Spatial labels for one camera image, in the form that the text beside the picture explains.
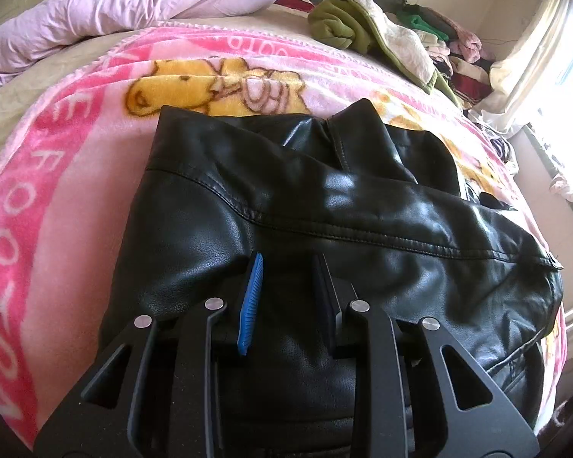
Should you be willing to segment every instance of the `cartoon bear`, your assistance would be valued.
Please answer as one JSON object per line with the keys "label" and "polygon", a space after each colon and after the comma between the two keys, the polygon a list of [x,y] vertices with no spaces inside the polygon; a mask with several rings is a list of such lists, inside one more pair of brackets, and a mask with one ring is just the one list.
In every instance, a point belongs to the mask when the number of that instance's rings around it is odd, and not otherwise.
{"label": "cartoon bear", "polygon": [[305,87],[297,73],[250,69],[242,58],[225,58],[218,70],[208,60],[156,60],[153,72],[130,86],[125,106],[139,117],[163,105],[211,116],[309,113]]}

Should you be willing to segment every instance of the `black leather jacket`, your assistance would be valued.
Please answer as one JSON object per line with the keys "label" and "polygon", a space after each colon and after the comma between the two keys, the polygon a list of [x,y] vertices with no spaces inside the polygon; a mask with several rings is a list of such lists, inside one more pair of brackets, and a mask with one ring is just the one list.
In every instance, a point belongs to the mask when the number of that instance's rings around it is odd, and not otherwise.
{"label": "black leather jacket", "polygon": [[437,318],[535,420],[560,266],[501,211],[459,197],[454,161],[432,134],[383,125],[365,99],[327,121],[164,106],[101,348],[136,315],[212,296],[253,249],[266,264],[254,341],[219,373],[228,444],[298,457],[349,444],[355,366],[322,345],[311,252],[391,316]]}

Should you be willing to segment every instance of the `bed sheet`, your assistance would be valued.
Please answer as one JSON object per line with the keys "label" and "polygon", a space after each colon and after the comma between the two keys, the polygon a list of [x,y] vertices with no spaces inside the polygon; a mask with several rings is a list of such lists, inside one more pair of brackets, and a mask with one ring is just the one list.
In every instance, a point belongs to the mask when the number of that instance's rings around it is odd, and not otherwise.
{"label": "bed sheet", "polygon": [[[368,97],[385,122],[437,135],[463,181],[510,203],[508,215],[547,248],[490,142],[442,94],[313,41],[297,10],[208,23],[82,42],[0,89],[0,411],[28,445],[95,356],[162,104],[328,117]],[[562,310],[542,349],[538,427],[565,361]]]}

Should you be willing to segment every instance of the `green cloth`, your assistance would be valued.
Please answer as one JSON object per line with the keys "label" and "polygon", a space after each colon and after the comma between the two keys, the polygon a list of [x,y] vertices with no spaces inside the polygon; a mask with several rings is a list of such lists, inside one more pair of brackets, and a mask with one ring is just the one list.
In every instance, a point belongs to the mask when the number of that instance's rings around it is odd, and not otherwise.
{"label": "green cloth", "polygon": [[403,24],[405,24],[410,29],[417,29],[419,31],[425,31],[427,33],[435,34],[442,41],[448,42],[450,37],[442,33],[439,29],[435,29],[430,24],[427,24],[422,17],[417,14],[408,14],[403,11],[398,11],[395,13],[397,19],[399,19]]}
{"label": "green cloth", "polygon": [[[379,7],[377,7],[377,11],[379,11],[379,15],[388,21],[388,17],[384,15]],[[371,48],[380,47],[388,60],[425,93],[430,94],[433,88],[437,88],[454,105],[461,108],[456,95],[434,66],[432,66],[433,72],[428,82],[420,79],[415,71],[408,70],[399,59],[398,55],[400,52],[397,49],[398,47],[392,47],[387,38],[379,31],[377,23],[374,21],[374,18],[379,18],[379,15],[377,12],[374,15],[372,16],[368,8],[365,8],[364,5],[355,0],[323,0],[310,12],[308,22],[310,23],[310,32],[314,39],[338,50],[350,48],[362,55],[366,55]],[[418,36],[414,36],[414,41],[422,47]],[[411,54],[411,49],[407,50],[406,53]],[[426,52],[422,59],[431,61]]]}

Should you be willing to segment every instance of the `silver screw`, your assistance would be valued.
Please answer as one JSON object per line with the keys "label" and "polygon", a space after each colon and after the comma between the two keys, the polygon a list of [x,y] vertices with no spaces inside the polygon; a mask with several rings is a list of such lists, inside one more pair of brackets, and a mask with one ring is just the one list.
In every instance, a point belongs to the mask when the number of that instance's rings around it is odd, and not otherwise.
{"label": "silver screw", "polygon": [[208,298],[204,306],[209,310],[220,310],[224,304],[221,298]]}
{"label": "silver screw", "polygon": [[365,300],[354,300],[350,303],[350,308],[352,308],[354,311],[364,313],[369,311],[369,303],[367,303]]}
{"label": "silver screw", "polygon": [[437,330],[439,329],[439,321],[433,317],[425,317],[422,319],[422,327],[426,330]]}
{"label": "silver screw", "polygon": [[138,329],[146,329],[148,326],[151,325],[152,322],[153,322],[153,319],[151,319],[150,316],[140,315],[139,317],[136,317],[136,320],[134,321],[134,325],[136,327],[138,327]]}

